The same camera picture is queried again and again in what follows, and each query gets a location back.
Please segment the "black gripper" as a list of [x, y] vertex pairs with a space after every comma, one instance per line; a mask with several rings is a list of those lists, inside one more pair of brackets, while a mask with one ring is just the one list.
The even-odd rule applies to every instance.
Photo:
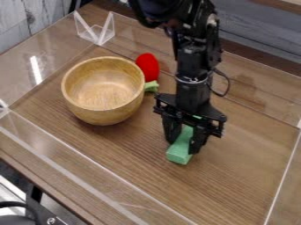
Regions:
[[210, 136], [221, 137], [228, 116], [212, 105], [212, 77], [177, 78], [177, 92], [156, 95], [154, 112], [162, 117], [165, 138], [173, 144], [184, 125], [193, 127], [189, 154], [200, 153]]

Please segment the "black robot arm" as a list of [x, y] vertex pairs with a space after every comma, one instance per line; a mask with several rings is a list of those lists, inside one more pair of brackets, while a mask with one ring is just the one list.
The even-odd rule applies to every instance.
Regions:
[[177, 92], [158, 93], [154, 112], [162, 117], [168, 142], [174, 143], [182, 127], [193, 128], [189, 153], [197, 154], [210, 136], [221, 137], [227, 114], [210, 103], [213, 75], [219, 73], [223, 48], [220, 19], [210, 0], [129, 0], [141, 24], [162, 27], [170, 36], [177, 61]]

